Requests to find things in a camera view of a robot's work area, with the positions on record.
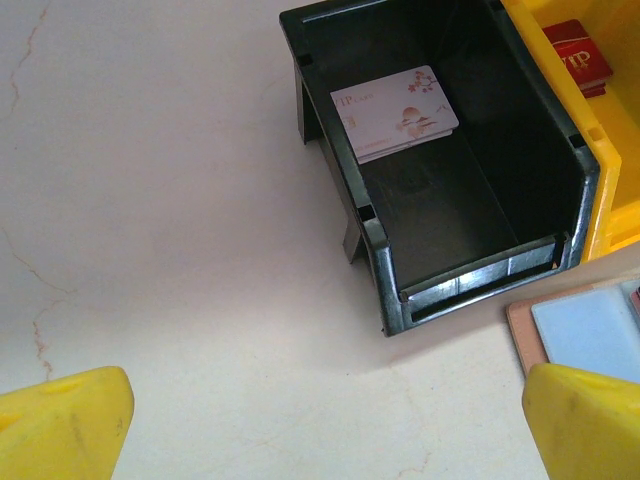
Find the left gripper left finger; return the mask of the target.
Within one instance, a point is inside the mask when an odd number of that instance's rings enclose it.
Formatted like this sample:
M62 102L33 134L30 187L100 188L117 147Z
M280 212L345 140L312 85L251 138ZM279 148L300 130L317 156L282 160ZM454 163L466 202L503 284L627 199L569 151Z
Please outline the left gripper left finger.
M134 413L125 371L107 366L1 396L3 479L110 479Z

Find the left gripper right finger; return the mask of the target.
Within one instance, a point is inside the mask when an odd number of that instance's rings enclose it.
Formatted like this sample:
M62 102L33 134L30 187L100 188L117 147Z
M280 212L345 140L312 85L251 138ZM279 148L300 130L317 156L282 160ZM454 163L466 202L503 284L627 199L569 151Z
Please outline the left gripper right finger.
M639 477L639 385L551 363L529 370L522 407L551 479Z

